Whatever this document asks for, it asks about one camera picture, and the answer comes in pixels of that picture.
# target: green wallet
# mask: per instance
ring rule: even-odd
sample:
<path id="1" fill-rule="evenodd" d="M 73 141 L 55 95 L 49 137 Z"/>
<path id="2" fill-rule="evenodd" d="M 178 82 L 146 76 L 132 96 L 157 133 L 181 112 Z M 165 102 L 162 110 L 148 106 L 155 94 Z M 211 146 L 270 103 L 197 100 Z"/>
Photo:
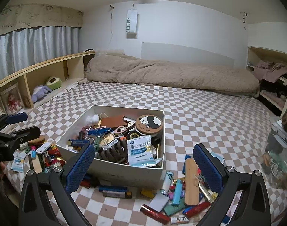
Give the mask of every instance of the green wallet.
<path id="1" fill-rule="evenodd" d="M 185 207 L 187 207 L 187 206 L 184 204 L 184 197 L 183 197 L 183 198 L 180 199 L 180 202 L 179 202 L 178 206 L 167 205 L 166 207 L 164 207 L 163 211 L 165 212 L 165 214 L 167 216 L 171 216 L 171 215 L 181 211 Z"/>

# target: purple stuffed animal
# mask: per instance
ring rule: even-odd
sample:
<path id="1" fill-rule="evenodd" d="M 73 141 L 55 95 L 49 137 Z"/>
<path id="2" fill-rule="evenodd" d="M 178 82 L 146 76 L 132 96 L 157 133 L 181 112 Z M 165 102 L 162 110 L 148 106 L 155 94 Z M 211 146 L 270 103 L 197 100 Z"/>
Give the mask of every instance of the purple stuffed animal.
<path id="1" fill-rule="evenodd" d="M 33 91 L 33 95 L 31 96 L 31 100 L 33 103 L 36 103 L 38 100 L 44 97 L 44 94 L 52 92 L 52 90 L 48 86 L 36 86 Z"/>

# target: wooden shelf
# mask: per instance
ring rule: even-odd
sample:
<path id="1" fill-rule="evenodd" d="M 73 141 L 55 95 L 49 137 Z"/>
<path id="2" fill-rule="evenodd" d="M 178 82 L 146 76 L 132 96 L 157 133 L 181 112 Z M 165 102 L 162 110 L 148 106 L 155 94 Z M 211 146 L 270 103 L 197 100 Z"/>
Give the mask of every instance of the wooden shelf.
<path id="1" fill-rule="evenodd" d="M 268 96 L 266 96 L 265 94 L 260 92 L 260 95 L 262 97 L 264 97 L 265 99 L 267 99 L 271 104 L 273 104 L 275 107 L 277 107 L 280 111 L 283 111 L 283 107 L 279 106 L 275 101 L 273 101 L 271 98 L 269 98 Z"/>
<path id="2" fill-rule="evenodd" d="M 19 92 L 24 103 L 24 111 L 30 113 L 50 101 L 68 86 L 84 78 L 83 56 L 94 57 L 95 52 L 77 53 L 34 64 L 25 69 L 15 72 L 0 80 L 0 92 L 18 83 Z M 46 94 L 42 100 L 32 103 L 31 95 L 38 85 L 45 85 L 49 77 L 58 77 L 62 81 L 60 88 Z M 9 132 L 14 126 L 9 125 L 4 132 Z"/>
<path id="3" fill-rule="evenodd" d="M 68 86 L 72 85 L 73 83 L 75 83 L 76 81 L 81 80 L 81 79 L 82 78 L 73 78 L 73 79 L 67 79 L 66 81 L 62 82 L 62 85 L 60 88 L 55 89 L 50 93 L 47 93 L 46 97 L 44 97 L 42 100 L 34 103 L 34 108 L 38 108 L 39 106 L 47 103 L 49 100 L 51 100 L 54 96 L 56 96 L 58 93 L 63 91 L 65 88 L 67 88 Z"/>
<path id="4" fill-rule="evenodd" d="M 248 47 L 247 62 L 249 62 L 249 64 L 247 65 L 247 69 L 252 70 L 253 68 L 255 68 L 254 65 L 257 65 L 260 60 L 284 63 L 287 65 L 287 53 L 268 48 Z M 287 75 L 280 77 L 279 80 L 286 82 Z M 276 102 L 274 102 L 272 99 L 265 96 L 264 94 L 260 93 L 260 95 L 263 96 L 270 103 L 272 103 L 274 106 L 276 106 L 278 109 L 280 109 L 282 111 L 281 116 L 283 116 L 284 113 L 287 113 L 287 99 L 284 107 L 282 108 Z"/>

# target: teddy bear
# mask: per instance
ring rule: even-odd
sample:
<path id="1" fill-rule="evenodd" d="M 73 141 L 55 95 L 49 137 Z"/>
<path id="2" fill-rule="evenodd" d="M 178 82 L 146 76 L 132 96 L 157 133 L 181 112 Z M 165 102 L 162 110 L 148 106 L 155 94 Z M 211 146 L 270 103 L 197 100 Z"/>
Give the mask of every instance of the teddy bear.
<path id="1" fill-rule="evenodd" d="M 18 99 L 16 100 L 15 96 L 13 94 L 9 94 L 8 96 L 8 109 L 10 111 L 9 114 L 15 114 L 22 108 L 22 103 Z"/>
<path id="2" fill-rule="evenodd" d="M 33 103 L 36 103 L 38 100 L 44 97 L 44 94 L 52 92 L 52 90 L 48 86 L 39 85 L 34 88 L 33 95 L 31 96 L 31 100 Z"/>

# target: brown and white checkered sheet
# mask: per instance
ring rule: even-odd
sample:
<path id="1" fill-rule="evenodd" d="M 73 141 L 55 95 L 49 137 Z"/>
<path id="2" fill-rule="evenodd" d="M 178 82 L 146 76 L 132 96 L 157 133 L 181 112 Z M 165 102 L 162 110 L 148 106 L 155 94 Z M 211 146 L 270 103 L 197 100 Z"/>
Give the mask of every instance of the brown and white checkered sheet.
<path id="1" fill-rule="evenodd" d="M 258 155 L 266 144 L 270 117 L 266 108 L 254 98 L 195 89 L 89 82 L 33 110 L 28 120 L 15 130 L 36 125 L 49 141 L 57 141 L 83 112 L 95 104 L 163 110 L 166 127 L 164 169 L 174 172 L 174 178 L 183 176 L 185 155 L 192 155 L 197 143 L 203 143 L 209 151 L 223 154 L 226 165 L 239 172 L 262 170 Z M 20 192 L 29 170 L 28 158 L 24 173 L 13 172 L 11 163 L 7 164 L 5 172 Z M 265 183 L 273 220 L 287 206 L 287 189 L 271 188 L 266 178 Z M 92 225 L 160 225 L 139 211 L 140 206 L 150 200 L 140 195 L 140 189 L 129 189 L 134 195 L 132 199 L 103 197 L 98 189 L 84 187 L 79 187 L 71 196 Z M 48 196 L 59 221 L 66 225 L 53 194 L 48 192 Z M 236 209 L 239 197 L 237 194 L 229 216 Z"/>

